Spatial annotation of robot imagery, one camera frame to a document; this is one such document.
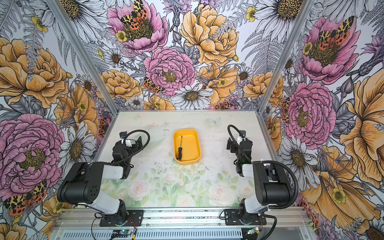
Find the black orange handled screwdriver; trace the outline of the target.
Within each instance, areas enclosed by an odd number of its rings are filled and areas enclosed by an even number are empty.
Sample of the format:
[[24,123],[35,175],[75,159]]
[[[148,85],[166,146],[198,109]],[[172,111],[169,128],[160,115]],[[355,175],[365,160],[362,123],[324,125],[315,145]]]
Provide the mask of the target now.
[[178,161],[181,161],[181,159],[182,159],[182,150],[183,150],[182,142],[183,142],[183,136],[181,136],[180,145],[178,147],[178,153],[177,153],[177,157],[176,157],[176,160],[178,160]]

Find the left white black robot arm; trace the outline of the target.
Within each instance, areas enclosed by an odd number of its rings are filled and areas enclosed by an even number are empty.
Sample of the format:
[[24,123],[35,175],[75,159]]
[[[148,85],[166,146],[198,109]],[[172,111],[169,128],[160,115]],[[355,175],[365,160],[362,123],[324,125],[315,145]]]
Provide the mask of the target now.
[[101,190],[103,180],[125,180],[133,165],[134,154],[143,149],[142,138],[120,140],[113,147],[113,161],[75,163],[60,185],[59,202],[87,206],[102,213],[107,224],[122,226],[132,219],[126,210],[125,202],[110,197]]

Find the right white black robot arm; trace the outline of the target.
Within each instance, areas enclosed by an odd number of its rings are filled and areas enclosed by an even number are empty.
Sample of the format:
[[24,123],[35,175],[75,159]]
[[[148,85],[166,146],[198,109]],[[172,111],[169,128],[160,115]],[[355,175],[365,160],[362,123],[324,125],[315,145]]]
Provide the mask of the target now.
[[236,154],[236,172],[252,178],[254,193],[241,199],[237,210],[224,210],[227,226],[264,225],[265,212],[290,207],[298,197],[299,183],[288,166],[277,161],[252,161],[252,141],[239,136],[228,139],[227,150]]

